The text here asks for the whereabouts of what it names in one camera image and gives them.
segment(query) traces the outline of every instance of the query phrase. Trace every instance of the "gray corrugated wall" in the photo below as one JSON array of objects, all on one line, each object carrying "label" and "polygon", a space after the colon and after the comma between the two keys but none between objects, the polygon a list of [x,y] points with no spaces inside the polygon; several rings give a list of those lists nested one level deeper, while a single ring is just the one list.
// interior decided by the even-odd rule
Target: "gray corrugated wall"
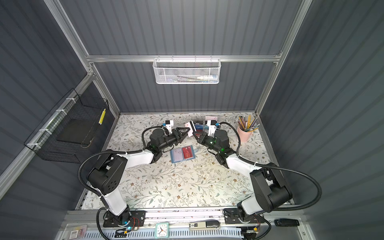
[{"label": "gray corrugated wall", "polygon": [[0,173],[86,72],[43,1],[0,1]]},{"label": "gray corrugated wall", "polygon": [[[62,1],[90,55],[274,55],[299,0]],[[96,63],[121,112],[254,110],[273,63],[222,63],[218,85],[158,85],[149,63]]]},{"label": "gray corrugated wall", "polygon": [[91,55],[278,54],[299,0],[62,1]]},{"label": "gray corrugated wall", "polygon": [[[323,187],[317,239],[384,234],[384,1],[314,1],[261,118],[280,165]],[[315,195],[287,174],[296,203]]]},{"label": "gray corrugated wall", "polygon": [[[93,83],[83,94],[100,97]],[[108,110],[89,155],[103,147],[113,121]],[[96,160],[84,167],[83,177]],[[83,191],[77,180],[78,167],[79,164],[44,161],[35,156],[0,200],[0,239],[54,239],[67,211],[75,208]]]},{"label": "gray corrugated wall", "polygon": [[[0,1],[0,173],[85,74],[44,1]],[[100,96],[93,84],[84,94]],[[103,146],[113,121],[108,111],[90,151]],[[0,239],[53,239],[82,193],[78,166],[34,157],[0,200]]]},{"label": "gray corrugated wall", "polygon": [[219,84],[157,84],[152,63],[96,63],[121,112],[254,110],[274,63],[222,63]]}]

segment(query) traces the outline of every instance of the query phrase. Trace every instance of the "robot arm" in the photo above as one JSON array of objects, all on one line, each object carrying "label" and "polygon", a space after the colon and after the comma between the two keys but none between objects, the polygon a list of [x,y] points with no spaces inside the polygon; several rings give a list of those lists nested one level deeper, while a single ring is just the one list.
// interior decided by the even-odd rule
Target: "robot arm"
[{"label": "robot arm", "polygon": [[169,135],[161,128],[155,129],[150,135],[151,141],[145,149],[132,154],[100,155],[88,176],[91,185],[101,193],[101,201],[113,214],[119,225],[124,226],[131,218],[129,207],[118,188],[122,174],[126,168],[156,162],[162,156],[162,150],[181,143],[187,136],[189,128],[177,127]]},{"label": "robot arm", "polygon": [[[215,158],[221,165],[250,177],[255,195],[238,204],[240,218],[260,211],[271,212],[292,198],[292,192],[281,172],[268,168],[275,164],[269,163],[265,167],[258,167],[239,159],[236,151],[230,148],[225,130],[217,129],[213,137],[206,132],[202,132],[201,136],[197,137],[193,123],[191,127],[198,143],[217,152]],[[273,184],[268,185],[266,179],[273,181]]]}]

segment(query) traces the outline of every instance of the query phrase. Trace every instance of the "white cable tie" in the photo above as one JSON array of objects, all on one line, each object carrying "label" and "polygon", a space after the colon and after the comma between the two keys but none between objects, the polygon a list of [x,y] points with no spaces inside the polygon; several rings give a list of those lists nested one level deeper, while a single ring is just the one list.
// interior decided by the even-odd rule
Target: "white cable tie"
[{"label": "white cable tie", "polygon": [[40,146],[39,143],[27,143],[27,145]]},{"label": "white cable tie", "polygon": [[46,129],[40,129],[39,131],[47,131],[47,132],[49,133],[49,135],[52,135],[51,131],[49,131],[48,128],[46,128]]},{"label": "white cable tie", "polygon": [[75,99],[74,98],[66,98],[66,99],[70,99],[70,100],[73,100],[74,103],[76,103]]},{"label": "white cable tie", "polygon": [[58,110],[56,110],[56,111],[61,111],[61,112],[63,112],[65,115],[67,115],[67,113],[65,112],[65,109],[58,109]]}]

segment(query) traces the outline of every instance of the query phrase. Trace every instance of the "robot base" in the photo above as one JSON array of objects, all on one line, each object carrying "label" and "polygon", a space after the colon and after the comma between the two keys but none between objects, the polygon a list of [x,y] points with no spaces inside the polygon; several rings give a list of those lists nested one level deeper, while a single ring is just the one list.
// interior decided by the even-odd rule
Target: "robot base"
[{"label": "robot base", "polygon": [[[144,226],[145,213],[146,213],[145,211],[130,211],[130,213],[132,215],[131,222],[127,225],[127,227],[129,226],[133,227],[132,217],[137,218],[139,220],[139,225],[138,225],[139,227]],[[117,221],[110,212],[107,212],[105,214],[103,227],[119,227],[119,225],[121,225],[121,222]]]}]

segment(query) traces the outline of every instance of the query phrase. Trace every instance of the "aluminum frame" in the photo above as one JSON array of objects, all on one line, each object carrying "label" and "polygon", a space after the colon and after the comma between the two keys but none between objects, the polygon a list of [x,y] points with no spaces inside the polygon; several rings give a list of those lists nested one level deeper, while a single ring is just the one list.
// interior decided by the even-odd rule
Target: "aluminum frame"
[{"label": "aluminum frame", "polygon": [[[205,221],[216,219],[222,227],[245,227],[254,226],[254,224],[225,224],[225,219],[222,214],[224,208],[232,207],[184,207],[184,208],[151,208],[151,209],[132,209],[147,211],[146,220],[144,221],[144,229],[155,228],[157,222],[175,222],[170,225],[170,228],[186,228],[189,227],[189,222]],[[96,230],[96,212],[98,210],[73,210],[68,211],[62,222],[60,231],[55,239],[60,239],[64,233],[67,224],[87,224],[88,230]],[[279,218],[290,218],[299,220],[300,226],[298,230],[302,240],[315,240],[311,227],[303,210],[298,211],[275,211],[264,213],[264,218],[274,225],[274,220]]]},{"label": "aluminum frame", "polygon": [[275,81],[277,77],[279,76],[280,70],[285,62],[285,59],[292,47],[292,44],[296,38],[297,33],[299,32],[299,29],[301,27],[301,24],[303,23],[303,20],[308,12],[308,9],[310,8],[312,3],[312,0],[302,0],[300,7],[296,13],[295,19],[291,25],[291,28],[288,32],[288,35],[285,39],[285,42],[283,44],[282,50],[281,50],[281,56],[280,61],[276,64],[274,67],[264,89],[262,92],[262,95],[259,99],[259,102],[256,105],[255,112],[259,116],[261,111],[263,110],[263,107],[265,105],[265,102],[272,90],[273,85],[275,84]]},{"label": "aluminum frame", "polygon": [[66,14],[63,6],[61,5],[60,0],[44,0],[44,2],[53,17],[55,18],[57,24],[60,26],[68,42],[71,44],[73,50],[75,51],[77,57],[80,59],[85,70],[87,72],[91,70],[96,74],[97,79],[94,80],[94,84],[99,90],[101,97],[108,100],[109,108],[113,116],[117,118],[120,115],[119,107],[117,106],[115,100],[113,99],[111,93],[105,85],[103,78],[100,76],[96,66],[91,64],[86,59],[86,56],[88,56],[88,51],[85,48],[83,42],[81,41],[79,35],[77,34],[74,26],[72,25],[71,20]]},{"label": "aluminum frame", "polygon": [[[95,78],[92,71],[90,71],[83,80],[77,85],[74,91],[72,91],[67,99],[63,101],[63,103],[58,107],[58,109],[63,109],[71,99],[76,96],[76,92],[81,94],[87,89],[89,84]],[[46,121],[46,123],[42,126],[42,128],[46,128],[59,114],[59,111],[55,111],[55,113]],[[31,142],[36,141],[42,132],[39,131],[32,138]],[[35,152],[31,149],[24,147],[22,151],[16,156],[16,158],[12,161],[12,163],[5,169],[5,171],[0,176],[0,200],[8,191],[8,189],[12,186],[12,184],[16,181],[16,179],[20,176],[32,158],[35,156]]]},{"label": "aluminum frame", "polygon": [[89,55],[86,59],[91,63],[151,63],[153,59],[161,58],[162,61],[218,61],[221,62],[273,62],[280,61],[280,55]]}]

